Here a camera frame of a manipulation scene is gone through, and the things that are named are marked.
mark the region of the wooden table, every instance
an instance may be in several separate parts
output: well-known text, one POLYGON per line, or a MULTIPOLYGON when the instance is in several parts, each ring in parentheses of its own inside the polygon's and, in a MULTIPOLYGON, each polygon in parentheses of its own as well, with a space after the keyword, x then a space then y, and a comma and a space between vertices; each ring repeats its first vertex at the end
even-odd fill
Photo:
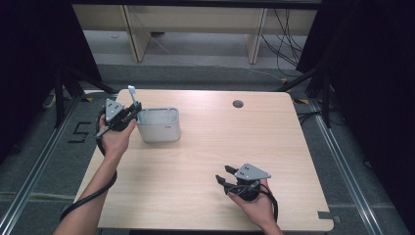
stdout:
MULTIPOLYGON (((285 231, 329 231, 328 212, 298 117, 286 93, 193 90, 137 90, 143 108, 175 107, 181 138, 145 143, 138 129, 117 169, 99 227, 172 230, 255 231, 242 210, 216 182, 236 178, 224 166, 250 163, 272 175, 285 231), (235 108, 235 100, 244 103, 235 108)), ((127 90, 116 99, 131 105, 127 90)), ((102 162, 95 151, 78 196, 102 162)))

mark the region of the human hand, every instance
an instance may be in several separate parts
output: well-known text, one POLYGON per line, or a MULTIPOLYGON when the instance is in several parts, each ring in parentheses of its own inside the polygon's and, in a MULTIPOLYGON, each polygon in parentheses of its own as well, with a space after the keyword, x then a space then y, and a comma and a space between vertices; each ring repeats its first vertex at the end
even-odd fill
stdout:
MULTIPOLYGON (((105 127, 104 118, 104 115, 100 117, 100 129, 105 127)), ((109 130, 103 135, 102 144, 105 149, 106 156, 122 156, 128 148, 129 137, 135 128, 135 123, 135 119, 132 119, 127 127, 125 127, 122 131, 109 130)))
MULTIPOLYGON (((266 179, 260 179, 260 184, 260 190, 264 192, 269 191, 268 181, 266 179)), ((251 202, 247 202, 230 192, 228 193, 228 196, 242 208, 248 218, 264 231, 265 234, 282 234, 282 231, 279 229, 277 222, 274 219, 272 202, 266 195, 260 193, 256 199, 251 202)))

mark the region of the forearm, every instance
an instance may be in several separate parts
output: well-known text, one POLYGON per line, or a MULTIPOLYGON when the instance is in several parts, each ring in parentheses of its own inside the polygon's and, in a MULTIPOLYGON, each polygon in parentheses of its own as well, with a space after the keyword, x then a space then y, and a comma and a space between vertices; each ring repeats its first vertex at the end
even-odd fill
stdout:
POLYGON ((261 226, 260 229, 265 235, 283 235, 283 231, 280 229, 277 223, 270 223, 261 226))
MULTIPOLYGON (((78 200, 105 187, 113 178, 119 159, 120 156, 106 156, 78 200)), ((54 234, 95 234, 107 193, 70 212, 54 234)))

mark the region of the gray floor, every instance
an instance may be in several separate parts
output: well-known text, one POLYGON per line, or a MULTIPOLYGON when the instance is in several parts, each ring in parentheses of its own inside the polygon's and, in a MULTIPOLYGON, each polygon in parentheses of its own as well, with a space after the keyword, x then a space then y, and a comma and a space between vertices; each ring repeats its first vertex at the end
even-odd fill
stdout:
MULTIPOLYGON (((282 85, 283 78, 292 80, 294 66, 278 59, 261 43, 257 63, 250 65, 242 35, 164 33, 154 35, 144 61, 137 64, 131 55, 124 32, 85 31, 104 82, 114 88, 223 89, 270 91, 282 85)), ((278 48, 275 36, 266 39, 278 48)), ((296 38, 301 45, 304 37, 296 38)), ((285 46, 282 51, 290 55, 285 46)), ((85 90, 96 88, 82 84, 85 90)), ((293 98, 305 98, 306 83, 293 88, 293 98)), ((92 117, 98 114, 105 98, 80 102, 71 116, 65 133, 42 171, 27 204, 14 224, 12 234, 50 234, 59 223, 62 209, 70 204, 95 149, 92 117), (76 135, 74 130, 88 133, 76 135)), ((311 111, 310 105, 295 104, 298 113, 311 111)), ((351 168, 353 177, 369 202, 384 234, 409 234, 388 195, 365 160, 340 113, 331 113, 333 134, 351 168)), ((5 214, 21 189, 32 166, 53 132, 55 110, 47 109, 32 121, 32 129, 20 143, 22 151, 0 165, 0 212, 5 214)), ((327 234, 370 234, 358 211, 333 153, 312 117, 302 124, 317 174, 335 219, 335 228, 327 234)), ((103 234, 129 234, 127 230, 105 229, 103 234)), ((323 234, 290 231, 288 234, 323 234)), ((140 231, 138 234, 177 234, 140 231)))

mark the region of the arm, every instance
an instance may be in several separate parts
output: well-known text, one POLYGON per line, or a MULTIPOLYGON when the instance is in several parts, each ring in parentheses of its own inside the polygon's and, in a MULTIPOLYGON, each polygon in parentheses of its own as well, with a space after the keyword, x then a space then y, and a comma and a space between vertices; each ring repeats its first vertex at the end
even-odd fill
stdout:
MULTIPOLYGON (((100 119, 100 127, 104 127, 103 117, 100 119)), ((135 121, 131 121, 123 131, 110 130, 103 136, 106 155, 79 199, 95 193, 111 181, 122 155, 128 148, 129 137, 134 128, 135 121)), ((95 234, 107 193, 103 193, 69 213, 61 221, 54 234, 95 234)))
MULTIPOLYGON (((266 179, 261 179, 260 183, 268 187, 266 179)), ((280 227, 274 219, 274 211, 272 209, 271 200, 263 194, 259 194, 258 197, 252 202, 246 202, 239 196, 235 196, 232 193, 228 194, 229 198, 234 201, 238 206, 242 208, 248 218, 258 226, 265 235, 282 235, 280 227)))

